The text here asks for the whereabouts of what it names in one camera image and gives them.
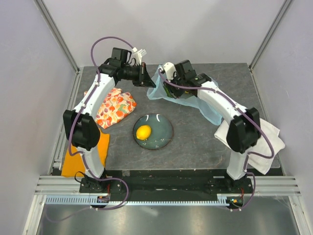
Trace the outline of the light blue plastic bag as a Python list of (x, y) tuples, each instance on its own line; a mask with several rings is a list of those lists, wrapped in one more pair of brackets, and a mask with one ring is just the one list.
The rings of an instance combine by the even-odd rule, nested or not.
[(219, 126), (222, 122), (222, 116), (205, 101), (190, 95), (183, 94), (180, 98), (173, 98), (167, 95), (167, 92), (163, 85), (163, 80), (158, 74), (158, 70), (161, 65), (158, 65), (155, 74), (152, 77), (152, 81), (155, 83), (155, 88), (149, 88), (147, 90), (147, 97), (149, 100), (165, 99), (172, 103), (176, 103), (183, 106), (193, 107), (199, 110), (199, 112), (212, 124)]

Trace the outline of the yellow fake lemon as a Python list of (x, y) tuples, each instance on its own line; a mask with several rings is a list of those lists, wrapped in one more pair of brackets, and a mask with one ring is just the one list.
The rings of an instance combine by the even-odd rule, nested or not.
[(138, 140), (144, 141), (149, 138), (151, 133), (152, 129), (149, 125), (141, 125), (138, 127), (135, 136)]

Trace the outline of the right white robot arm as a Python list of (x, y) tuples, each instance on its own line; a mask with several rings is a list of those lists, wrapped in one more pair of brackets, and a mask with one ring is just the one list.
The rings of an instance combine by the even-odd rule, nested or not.
[(226, 169), (224, 187), (234, 193), (246, 178), (247, 152), (256, 145), (261, 136), (260, 116), (256, 108), (248, 109), (224, 93), (205, 73), (196, 73), (189, 60), (161, 66), (164, 85), (169, 93), (179, 98), (185, 92), (206, 102), (228, 124), (226, 143), (231, 149)]

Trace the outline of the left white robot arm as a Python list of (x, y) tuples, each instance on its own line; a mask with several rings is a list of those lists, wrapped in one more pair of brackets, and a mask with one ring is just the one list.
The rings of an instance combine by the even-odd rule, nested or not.
[(73, 110), (64, 111), (68, 152), (72, 156), (79, 155), (85, 168), (80, 193), (103, 193), (109, 184), (97, 148), (101, 131), (95, 122), (106, 96), (122, 79), (132, 81), (137, 87), (156, 86), (142, 61), (144, 55), (145, 49), (113, 48), (111, 57), (98, 67), (94, 82), (84, 98)]

